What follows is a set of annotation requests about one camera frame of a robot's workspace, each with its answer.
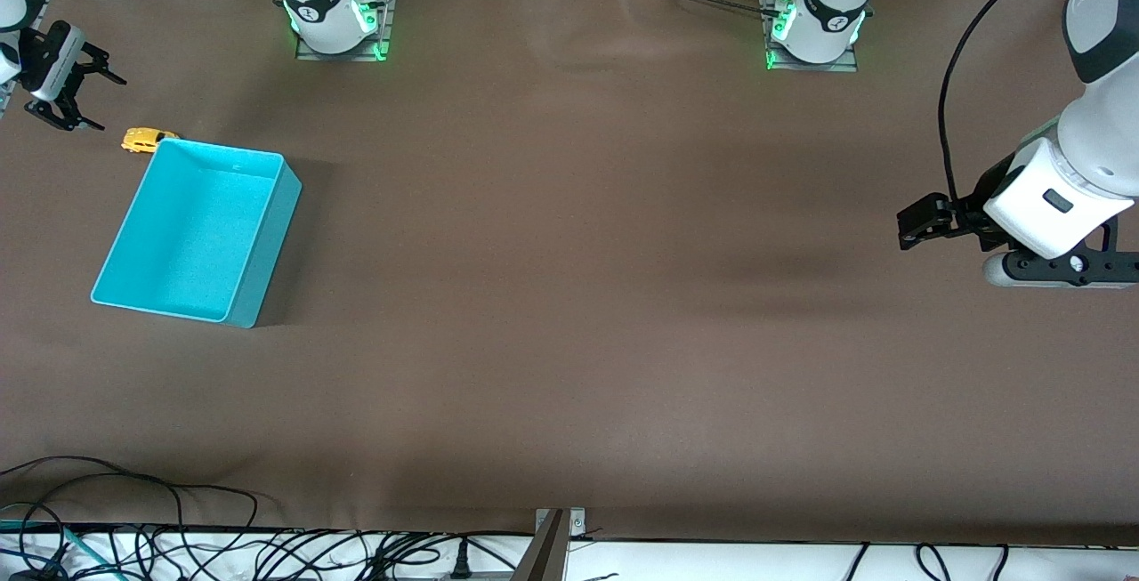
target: brown tabletop surface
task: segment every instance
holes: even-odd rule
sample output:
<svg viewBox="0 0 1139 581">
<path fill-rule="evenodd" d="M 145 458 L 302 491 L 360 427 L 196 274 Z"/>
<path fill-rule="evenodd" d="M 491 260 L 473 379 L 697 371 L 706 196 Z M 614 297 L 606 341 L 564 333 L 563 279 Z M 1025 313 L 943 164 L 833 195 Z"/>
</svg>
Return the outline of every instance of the brown tabletop surface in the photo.
<svg viewBox="0 0 1139 581">
<path fill-rule="evenodd" d="M 898 249 L 984 1 L 872 0 L 837 75 L 765 71 L 756 17 L 686 0 L 400 0 L 387 63 L 294 60 L 270 0 L 54 0 L 129 85 L 84 84 L 103 133 L 24 91 L 0 120 L 0 456 L 256 490 L 264 525 L 573 505 L 615 537 L 1134 542 L 1139 292 Z M 1001 2 L 968 47 L 965 190 L 1079 95 L 1063 2 Z M 137 125 L 297 172 L 256 328 L 89 301 Z M 173 521 L 163 494 L 59 508 Z M 244 517 L 197 497 L 187 521 Z"/>
</svg>

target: yellow toy car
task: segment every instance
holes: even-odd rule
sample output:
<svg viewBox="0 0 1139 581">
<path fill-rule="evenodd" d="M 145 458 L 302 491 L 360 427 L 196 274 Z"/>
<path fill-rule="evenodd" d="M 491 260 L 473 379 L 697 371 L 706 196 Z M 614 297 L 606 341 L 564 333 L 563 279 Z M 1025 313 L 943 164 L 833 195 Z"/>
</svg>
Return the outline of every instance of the yellow toy car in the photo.
<svg viewBox="0 0 1139 581">
<path fill-rule="evenodd" d="M 181 136 L 173 132 L 155 130 L 155 128 L 130 128 L 126 130 L 126 136 L 123 136 L 123 148 L 126 152 L 134 152 L 134 154 L 154 154 L 163 139 L 180 138 Z"/>
</svg>

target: white floor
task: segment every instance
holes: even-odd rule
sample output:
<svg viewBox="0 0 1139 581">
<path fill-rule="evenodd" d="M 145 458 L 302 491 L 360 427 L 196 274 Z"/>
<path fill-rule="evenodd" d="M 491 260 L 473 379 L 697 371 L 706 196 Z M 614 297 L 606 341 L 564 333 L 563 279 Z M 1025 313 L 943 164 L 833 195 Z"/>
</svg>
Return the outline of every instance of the white floor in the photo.
<svg viewBox="0 0 1139 581">
<path fill-rule="evenodd" d="M 265 535 L 251 534 L 241 537 L 237 547 L 248 541 L 265 539 Z M 302 556 L 314 556 L 328 545 L 342 537 L 327 537 L 302 550 Z M 232 534 L 190 533 L 191 543 L 222 546 L 230 543 Z M 379 535 L 367 537 L 369 551 L 379 541 Z M 26 539 L 28 551 L 41 556 L 50 556 L 57 546 L 58 537 L 54 534 L 36 534 Z M 482 545 L 493 549 L 509 560 L 517 562 L 524 553 L 528 538 L 519 537 L 480 537 Z M 84 543 L 101 556 L 110 559 L 108 537 L 92 534 L 83 538 Z M 121 555 L 133 553 L 133 538 L 122 533 L 117 537 Z M 161 547 L 180 545 L 177 535 L 159 537 Z M 0 548 L 16 549 L 16 537 L 0 534 Z M 229 551 L 210 565 L 211 572 L 222 581 L 251 581 L 254 560 L 261 545 L 252 543 L 244 549 Z M 454 565 L 457 541 L 439 547 L 441 557 L 431 565 L 401 566 L 396 570 L 400 579 L 439 578 L 449 573 Z M 596 580 L 616 573 L 617 581 L 662 581 L 662 580 L 699 580 L 699 581 L 842 581 L 850 568 L 851 560 L 858 551 L 858 545 L 764 545 L 764 543 L 663 543 L 663 542 L 574 542 L 570 548 L 566 565 L 566 581 Z M 951 576 L 954 581 L 989 581 L 1000 556 L 998 548 L 992 547 L 939 547 Z M 212 553 L 198 551 L 196 556 L 204 560 Z M 470 548 L 470 567 L 476 572 L 506 570 L 502 564 Z M 185 564 L 191 572 L 196 568 L 186 556 L 186 550 L 171 555 Z M 364 558 L 364 551 L 359 540 L 352 540 L 331 551 L 321 559 L 321 564 L 346 564 Z M 92 567 L 97 562 L 82 554 L 77 548 L 69 548 L 65 558 L 68 570 Z M 288 576 L 300 567 L 300 563 L 285 559 L 271 574 L 274 579 Z M 936 564 L 928 557 L 927 565 L 936 570 Z M 14 556 L 0 556 L 0 579 L 24 570 L 23 562 Z M 138 571 L 137 566 L 126 570 Z M 351 581 L 359 567 L 337 572 L 325 572 L 323 581 Z M 1139 551 L 1106 550 L 1082 548 L 1013 548 L 1008 564 L 1001 574 L 1001 581 L 1123 581 L 1128 575 L 1139 575 Z M 158 581 L 177 581 L 180 574 L 174 565 L 161 563 L 154 578 Z M 130 576 L 117 579 L 114 575 L 98 576 L 104 580 L 131 581 Z M 304 580 L 316 580 L 317 575 L 306 573 Z M 871 546 L 862 564 L 859 565 L 855 580 L 862 581 L 927 581 L 913 559 L 913 546 L 884 545 Z M 203 574 L 192 576 L 192 581 L 207 581 Z"/>
</svg>

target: blue plastic bin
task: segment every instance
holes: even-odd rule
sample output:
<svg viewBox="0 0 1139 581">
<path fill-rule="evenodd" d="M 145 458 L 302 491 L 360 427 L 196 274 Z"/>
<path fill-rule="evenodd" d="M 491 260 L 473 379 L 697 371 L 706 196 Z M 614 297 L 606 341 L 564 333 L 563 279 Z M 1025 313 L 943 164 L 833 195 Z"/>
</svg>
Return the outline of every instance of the blue plastic bin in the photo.
<svg viewBox="0 0 1139 581">
<path fill-rule="evenodd" d="M 163 140 L 91 301 L 252 328 L 300 196 L 279 154 Z"/>
</svg>

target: turquoise container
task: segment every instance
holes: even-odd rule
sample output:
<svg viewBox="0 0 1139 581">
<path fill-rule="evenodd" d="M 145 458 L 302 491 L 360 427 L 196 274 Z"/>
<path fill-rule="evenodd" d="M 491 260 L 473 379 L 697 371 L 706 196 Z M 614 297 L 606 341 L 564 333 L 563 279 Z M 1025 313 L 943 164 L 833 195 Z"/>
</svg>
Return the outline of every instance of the turquoise container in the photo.
<svg viewBox="0 0 1139 581">
<path fill-rule="evenodd" d="M 91 301 L 252 328 L 300 196 L 279 154 L 163 139 Z"/>
</svg>

